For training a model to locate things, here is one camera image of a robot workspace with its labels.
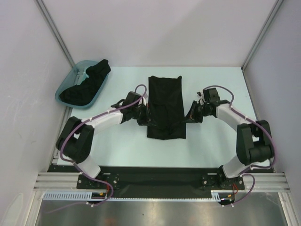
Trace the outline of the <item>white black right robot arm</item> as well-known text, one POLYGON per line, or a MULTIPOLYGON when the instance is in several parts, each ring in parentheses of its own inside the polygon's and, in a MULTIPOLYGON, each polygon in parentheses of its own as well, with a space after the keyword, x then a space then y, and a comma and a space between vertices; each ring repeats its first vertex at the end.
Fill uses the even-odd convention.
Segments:
POLYGON ((185 123, 202 123, 203 118, 214 116, 225 122, 237 133, 236 155, 217 171, 217 184, 228 189, 234 178, 253 169, 270 169, 258 164, 275 159, 275 147, 272 144, 269 123, 265 120, 253 121, 236 110, 229 101, 203 102, 193 101, 184 118, 185 123))

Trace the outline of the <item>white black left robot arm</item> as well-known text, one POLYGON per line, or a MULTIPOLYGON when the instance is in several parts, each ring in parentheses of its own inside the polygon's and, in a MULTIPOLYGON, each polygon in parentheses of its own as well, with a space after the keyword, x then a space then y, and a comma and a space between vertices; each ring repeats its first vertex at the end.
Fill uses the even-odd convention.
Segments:
POLYGON ((138 125, 147 125, 150 122, 149 116, 149 106, 143 102, 127 108, 114 104, 97 118, 79 119, 72 116, 67 120, 56 142, 56 148, 62 157, 67 157, 66 161, 75 164, 82 173, 88 175, 87 183, 92 188, 100 188, 103 185, 101 168, 90 154, 94 136, 131 119, 137 120, 138 125))

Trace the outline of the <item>black t shirt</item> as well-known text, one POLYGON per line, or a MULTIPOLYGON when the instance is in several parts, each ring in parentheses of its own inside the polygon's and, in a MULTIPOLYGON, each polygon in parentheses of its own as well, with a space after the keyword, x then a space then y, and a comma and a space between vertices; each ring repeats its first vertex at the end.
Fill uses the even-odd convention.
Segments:
POLYGON ((153 125, 147 137, 159 140, 185 139, 186 123, 182 99, 182 77, 149 77, 149 110, 153 125))

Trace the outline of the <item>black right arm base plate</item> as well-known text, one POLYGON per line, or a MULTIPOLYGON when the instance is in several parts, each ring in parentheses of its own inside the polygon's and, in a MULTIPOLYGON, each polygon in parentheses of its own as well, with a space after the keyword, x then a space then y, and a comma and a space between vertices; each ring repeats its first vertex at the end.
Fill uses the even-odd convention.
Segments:
POLYGON ((226 178, 214 173, 204 174, 201 177, 201 188, 204 190, 244 190, 245 185, 240 177, 226 178))

